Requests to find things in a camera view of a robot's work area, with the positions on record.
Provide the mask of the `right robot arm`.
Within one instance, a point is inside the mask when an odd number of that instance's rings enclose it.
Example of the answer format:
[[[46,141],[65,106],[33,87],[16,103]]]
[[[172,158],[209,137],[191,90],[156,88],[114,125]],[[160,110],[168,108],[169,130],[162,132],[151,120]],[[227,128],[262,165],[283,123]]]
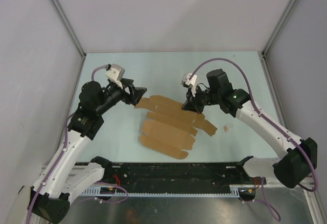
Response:
[[[233,88],[222,69],[210,71],[206,77],[209,87],[202,90],[197,75],[184,74],[181,84],[188,91],[182,110],[201,114],[205,106],[218,105],[226,114],[247,124],[277,154],[273,173],[288,188],[299,186],[317,168],[317,143],[312,138],[304,140],[268,117],[249,92]]]

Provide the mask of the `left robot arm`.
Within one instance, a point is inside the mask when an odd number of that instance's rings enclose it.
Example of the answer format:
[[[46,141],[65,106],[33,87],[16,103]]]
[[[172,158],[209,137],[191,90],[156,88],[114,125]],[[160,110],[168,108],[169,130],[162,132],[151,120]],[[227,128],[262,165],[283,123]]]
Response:
[[[89,186],[109,182],[113,170],[101,163],[90,162],[80,173],[67,179],[79,155],[93,141],[104,123],[102,115],[119,102],[136,106],[147,88],[136,87],[132,79],[109,80],[106,87],[89,81],[81,88],[76,111],[64,126],[64,141],[40,178],[28,188],[27,214],[21,223],[30,223],[33,214],[60,223],[75,199]]]

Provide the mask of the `brown cardboard box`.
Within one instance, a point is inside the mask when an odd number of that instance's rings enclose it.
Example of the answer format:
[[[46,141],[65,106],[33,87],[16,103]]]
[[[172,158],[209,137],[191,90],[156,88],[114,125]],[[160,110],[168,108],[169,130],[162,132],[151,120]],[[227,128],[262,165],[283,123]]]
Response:
[[[205,115],[184,111],[182,103],[161,95],[143,97],[134,108],[147,110],[141,144],[174,159],[183,160],[189,155],[199,129],[210,137],[217,131]]]

